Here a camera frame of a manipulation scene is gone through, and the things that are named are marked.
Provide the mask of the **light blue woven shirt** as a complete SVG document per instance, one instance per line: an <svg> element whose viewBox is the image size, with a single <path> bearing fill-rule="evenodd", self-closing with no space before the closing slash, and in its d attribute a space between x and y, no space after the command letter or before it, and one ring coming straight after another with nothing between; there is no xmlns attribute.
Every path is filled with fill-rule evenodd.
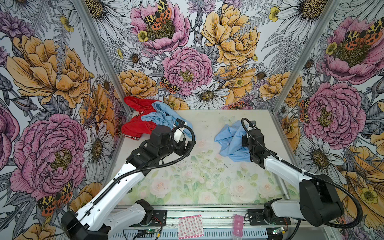
<svg viewBox="0 0 384 240"><path fill-rule="evenodd" d="M230 158L233 162L250 162L249 150L242 146L242 137L246 134L241 121L231 126L225 125L215 136L215 142L221 145L220 155Z"/></svg>

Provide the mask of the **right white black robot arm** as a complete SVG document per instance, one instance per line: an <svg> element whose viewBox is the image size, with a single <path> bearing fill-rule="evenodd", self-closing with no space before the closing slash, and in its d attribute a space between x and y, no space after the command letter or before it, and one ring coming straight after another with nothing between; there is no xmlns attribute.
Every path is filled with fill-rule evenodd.
<svg viewBox="0 0 384 240"><path fill-rule="evenodd" d="M265 203L263 218L266 222L292 218L319 227L345 213L337 190L328 176L312 176L281 159L266 148L261 130L247 130L242 137L242 145L249 150L251 162L277 175L282 185L288 183L299 192L298 200L277 198Z"/></svg>

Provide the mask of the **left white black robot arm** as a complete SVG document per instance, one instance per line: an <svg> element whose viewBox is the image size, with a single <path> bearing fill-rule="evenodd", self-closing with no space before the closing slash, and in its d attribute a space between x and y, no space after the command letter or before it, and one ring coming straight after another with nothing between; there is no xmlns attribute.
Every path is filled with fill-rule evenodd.
<svg viewBox="0 0 384 240"><path fill-rule="evenodd" d="M107 240L132 225L150 224L154 208L145 200L113 214L124 196L152 170L174 165L190 155L196 144L193 129L186 125L157 126L150 138L133 150L114 178L76 212L62 217L64 234L71 240Z"/></svg>

